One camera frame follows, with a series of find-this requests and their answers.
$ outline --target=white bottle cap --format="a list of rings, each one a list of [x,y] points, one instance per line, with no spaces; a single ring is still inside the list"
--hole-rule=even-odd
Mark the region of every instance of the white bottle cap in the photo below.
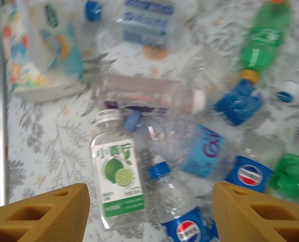
[[[193,100],[192,100],[192,113],[191,115],[196,115],[198,112],[203,111],[206,106],[206,95],[203,91],[194,89]]]
[[[103,122],[113,121],[113,120],[122,120],[123,116],[120,109],[105,109],[98,112],[98,119],[95,122],[95,125],[101,124]]]
[[[277,98],[288,105],[299,103],[299,82],[284,82],[283,86],[277,92]]]

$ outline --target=blue bottle cap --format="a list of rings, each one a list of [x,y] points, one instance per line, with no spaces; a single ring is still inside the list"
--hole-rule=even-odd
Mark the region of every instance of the blue bottle cap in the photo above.
[[[128,116],[126,123],[125,123],[125,130],[130,132],[134,132],[137,128],[137,123],[141,118],[141,113],[138,111],[132,111],[132,113]]]
[[[161,163],[158,163],[151,168],[148,169],[148,172],[150,174],[150,177],[152,180],[156,180],[160,177],[163,177],[170,173],[170,169],[166,163],[166,161],[163,161]]]
[[[212,224],[211,232],[212,232],[213,237],[216,237],[217,239],[220,239],[220,238],[219,238],[218,230],[217,230],[217,228],[216,228],[216,223],[215,223],[215,221],[214,221],[213,224]]]
[[[97,1],[87,1],[85,4],[85,16],[91,22],[96,22],[101,19],[102,6]]]

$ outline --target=pepsi bottle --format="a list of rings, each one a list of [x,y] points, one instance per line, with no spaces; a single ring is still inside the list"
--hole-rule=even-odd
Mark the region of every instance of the pepsi bottle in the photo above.
[[[170,174],[167,163],[161,162],[149,169],[156,181],[154,203],[157,217],[170,241],[208,242],[211,232],[200,208],[195,204],[189,188]]]

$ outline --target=clear plastic bottle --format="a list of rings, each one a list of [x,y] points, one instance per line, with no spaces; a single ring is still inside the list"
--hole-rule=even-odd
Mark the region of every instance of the clear plastic bottle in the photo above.
[[[183,70],[191,88],[206,92],[206,108],[212,107],[232,126],[257,127],[269,116],[262,93],[249,80],[238,80],[234,69],[217,52],[205,47]]]
[[[277,98],[288,106],[299,104],[299,47],[278,68],[280,79]]]
[[[142,223],[144,189],[132,135],[123,130],[118,109],[100,111],[96,125],[99,133],[91,151],[102,225],[114,230]]]
[[[149,169],[156,180],[154,193],[158,220],[165,228],[170,241],[208,242],[211,232],[200,208],[195,204],[189,188],[170,175],[167,163],[161,162]]]
[[[86,17],[120,38],[142,45],[177,50],[182,47],[184,22],[196,14],[196,1],[87,1]]]
[[[138,134],[171,168],[224,180],[234,166],[235,144],[189,120],[165,116],[142,117],[133,111],[125,129]]]
[[[130,108],[150,114],[195,115],[205,108],[205,93],[181,82],[144,77],[99,75],[93,97],[108,108]]]
[[[225,180],[263,193],[285,150],[285,143],[277,135],[260,136],[248,131],[235,166]]]

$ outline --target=green bottle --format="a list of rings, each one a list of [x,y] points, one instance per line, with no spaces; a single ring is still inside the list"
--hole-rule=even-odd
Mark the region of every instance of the green bottle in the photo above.
[[[270,180],[267,193],[299,203],[299,156],[286,153]]]
[[[290,19],[288,0],[268,0],[263,3],[241,50],[240,58],[244,67],[240,74],[242,79],[256,84],[259,73],[274,62]]]

